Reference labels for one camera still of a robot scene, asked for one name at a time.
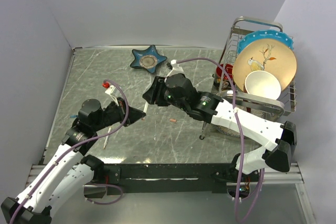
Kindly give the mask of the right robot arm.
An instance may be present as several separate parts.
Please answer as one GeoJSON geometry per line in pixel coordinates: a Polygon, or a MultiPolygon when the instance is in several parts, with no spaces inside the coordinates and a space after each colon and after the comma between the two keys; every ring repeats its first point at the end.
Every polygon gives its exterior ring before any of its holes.
{"type": "Polygon", "coordinates": [[[240,154],[229,169],[235,181],[266,167],[283,173],[291,168],[297,145],[296,125],[292,122],[268,121],[215,94],[197,91],[182,73],[167,78],[156,76],[142,97],[148,104],[173,105],[195,120],[226,127],[259,143],[260,148],[240,154]]]}

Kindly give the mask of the white marker orange tip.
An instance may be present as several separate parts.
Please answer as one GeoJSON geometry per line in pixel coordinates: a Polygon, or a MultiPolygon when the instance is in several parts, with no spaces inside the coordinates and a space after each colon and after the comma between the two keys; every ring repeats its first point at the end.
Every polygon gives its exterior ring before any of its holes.
{"type": "Polygon", "coordinates": [[[144,105],[144,109],[143,109],[143,112],[145,114],[147,114],[148,106],[149,106],[149,104],[146,102],[145,105],[144,105]]]}

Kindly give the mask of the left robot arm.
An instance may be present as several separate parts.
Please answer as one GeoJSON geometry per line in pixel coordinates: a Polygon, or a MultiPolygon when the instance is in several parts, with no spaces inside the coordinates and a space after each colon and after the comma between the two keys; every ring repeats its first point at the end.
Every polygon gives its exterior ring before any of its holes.
{"type": "Polygon", "coordinates": [[[98,131],[116,123],[127,127],[145,116],[123,98],[110,102],[106,108],[97,99],[83,102],[49,163],[18,196],[2,202],[6,222],[51,223],[59,207],[78,188],[105,180],[104,162],[88,154],[98,139],[98,131]]]}

